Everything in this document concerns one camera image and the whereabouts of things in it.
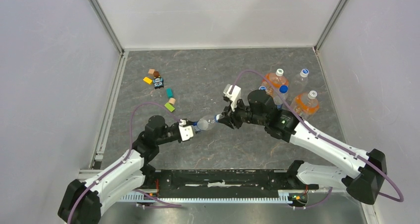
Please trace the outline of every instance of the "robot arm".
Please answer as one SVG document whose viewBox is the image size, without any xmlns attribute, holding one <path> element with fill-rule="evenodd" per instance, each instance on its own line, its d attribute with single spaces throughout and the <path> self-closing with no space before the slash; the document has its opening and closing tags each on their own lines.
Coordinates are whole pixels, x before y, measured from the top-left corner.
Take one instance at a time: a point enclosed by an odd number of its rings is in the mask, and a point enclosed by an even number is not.
<svg viewBox="0 0 420 224">
<path fill-rule="evenodd" d="M 336 165 L 317 166 L 304 161 L 294 161 L 287 171 L 287 182 L 292 187 L 316 184 L 346 189 L 360 202 L 375 203 L 384 178 L 364 162 L 319 139 L 318 136 L 322 135 L 354 151 L 386 173 L 385 155 L 382 152 L 374 149 L 367 153 L 362 149 L 350 147 L 304 121 L 315 131 L 316 134 L 313 135 L 290 111 L 278 110 L 273 98 L 263 90 L 255 90 L 248 95 L 249 106 L 242 101 L 241 89 L 238 86 L 234 87 L 232 93 L 228 92 L 230 90 L 230 85 L 224 90 L 224 100 L 230 104 L 224 108 L 219 123 L 232 129 L 240 128 L 244 122 L 262 125 L 270 136 L 308 149 Z M 69 184 L 58 215 L 66 221 L 76 199 L 92 186 L 76 207 L 72 220 L 80 223 L 98 223 L 105 211 L 123 195 L 142 185 L 150 185 L 148 182 L 152 180 L 147 177 L 155 172 L 155 168 L 149 165 L 149 162 L 159 153 L 159 145 L 172 141 L 188 141 L 194 135 L 191 121 L 184 119 L 168 126 L 162 116 L 152 116 L 145 130 L 133 142 L 129 159 L 124 160 L 129 153 L 128 150 L 119 160 L 95 177 L 83 183 L 76 179 Z"/>
<path fill-rule="evenodd" d="M 356 157 L 365 158 L 386 173 L 385 155 L 382 152 L 373 149 L 368 153 L 365 150 L 351 147 L 304 121 L 316 133 L 313 135 L 290 111 L 278 110 L 272 97 L 267 95 L 264 90 L 250 92 L 247 97 L 249 106 L 246 106 L 240 98 L 241 89 L 235 86 L 230 93 L 231 89 L 232 86 L 227 85 L 224 90 L 224 99 L 230 104 L 224 108 L 222 118 L 218 120 L 219 123 L 232 129 L 240 128 L 244 122 L 264 126 L 270 136 L 308 149 L 336 165 L 336 167 L 315 166 L 303 161 L 295 161 L 289 167 L 288 172 L 298 179 L 296 182 L 345 188 L 351 196 L 360 202 L 375 203 L 384 177 Z M 350 155 L 319 139 L 319 135 L 355 152 L 356 155 Z"/>
</svg>

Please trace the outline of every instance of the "teal block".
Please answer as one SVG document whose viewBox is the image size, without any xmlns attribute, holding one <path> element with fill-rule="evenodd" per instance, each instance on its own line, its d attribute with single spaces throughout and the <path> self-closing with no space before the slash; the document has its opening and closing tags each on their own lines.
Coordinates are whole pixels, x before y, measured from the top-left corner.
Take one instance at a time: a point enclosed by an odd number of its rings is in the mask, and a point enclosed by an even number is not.
<svg viewBox="0 0 420 224">
<path fill-rule="evenodd" d="M 173 98 L 173 93 L 171 89 L 166 89 L 166 94 L 168 95 L 168 98 Z"/>
</svg>

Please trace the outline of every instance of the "white wall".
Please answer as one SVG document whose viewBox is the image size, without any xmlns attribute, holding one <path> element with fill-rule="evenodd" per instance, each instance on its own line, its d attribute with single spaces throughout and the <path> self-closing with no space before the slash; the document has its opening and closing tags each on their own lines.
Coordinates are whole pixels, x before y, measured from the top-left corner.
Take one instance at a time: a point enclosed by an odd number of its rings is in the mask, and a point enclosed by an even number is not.
<svg viewBox="0 0 420 224">
<path fill-rule="evenodd" d="M 320 49 L 349 144 L 386 154 L 404 203 L 379 197 L 382 223 L 419 223 L 420 1 L 349 0 Z M 390 185 L 383 191 L 396 195 Z"/>
<path fill-rule="evenodd" d="M 98 0 L 125 48 L 313 46 L 339 0 Z"/>
<path fill-rule="evenodd" d="M 117 64 L 88 0 L 0 0 L 0 223 L 62 223 Z"/>
</svg>

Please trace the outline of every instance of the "plastic bottle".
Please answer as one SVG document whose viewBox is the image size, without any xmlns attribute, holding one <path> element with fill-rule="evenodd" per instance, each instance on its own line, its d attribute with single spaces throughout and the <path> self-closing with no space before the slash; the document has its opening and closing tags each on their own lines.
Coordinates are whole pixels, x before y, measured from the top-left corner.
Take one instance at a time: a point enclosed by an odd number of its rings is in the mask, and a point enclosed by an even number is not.
<svg viewBox="0 0 420 224">
<path fill-rule="evenodd" d="M 301 94 L 308 83 L 308 74 L 309 70 L 302 69 L 302 71 L 295 75 L 292 80 L 290 80 L 290 89 L 289 89 L 289 98 L 294 99 L 296 96 Z"/>
<path fill-rule="evenodd" d="M 289 81 L 283 75 L 284 71 L 282 69 L 277 69 L 275 73 L 268 73 L 265 75 L 266 79 L 268 79 L 276 89 L 280 89 L 280 86 L 286 85 L 289 86 Z M 265 91 L 270 96 L 274 97 L 273 88 L 265 81 L 262 81 L 260 89 L 265 88 Z"/>
<path fill-rule="evenodd" d="M 280 91 L 281 97 L 284 99 L 284 101 L 286 101 L 287 96 L 289 95 L 288 90 L 289 90 L 289 88 L 286 85 L 280 86 L 279 91 Z M 283 101 L 277 95 L 277 93 L 274 93 L 273 96 L 274 96 L 274 98 L 273 98 L 274 103 L 277 105 L 277 108 L 281 109 L 281 107 L 283 106 Z"/>
<path fill-rule="evenodd" d="M 319 109 L 316 99 L 317 93 L 312 90 L 309 93 L 301 93 L 292 102 L 292 109 L 303 119 L 308 119 Z"/>
<path fill-rule="evenodd" d="M 220 114 L 218 115 L 205 115 L 200 120 L 194 123 L 194 129 L 196 132 L 200 131 L 208 131 L 216 126 L 217 120 L 220 118 Z"/>
</svg>

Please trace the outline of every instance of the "green block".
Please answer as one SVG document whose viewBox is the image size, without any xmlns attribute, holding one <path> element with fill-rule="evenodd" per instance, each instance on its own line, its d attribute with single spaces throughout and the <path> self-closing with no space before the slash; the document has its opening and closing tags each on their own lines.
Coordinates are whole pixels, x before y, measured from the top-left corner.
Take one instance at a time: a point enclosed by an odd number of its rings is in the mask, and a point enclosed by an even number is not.
<svg viewBox="0 0 420 224">
<path fill-rule="evenodd" d="M 170 103 L 166 103 L 165 104 L 165 107 L 170 111 L 170 112 L 173 112 L 174 110 L 175 110 L 175 108 L 173 107 L 173 105 L 172 104 L 170 104 Z"/>
</svg>

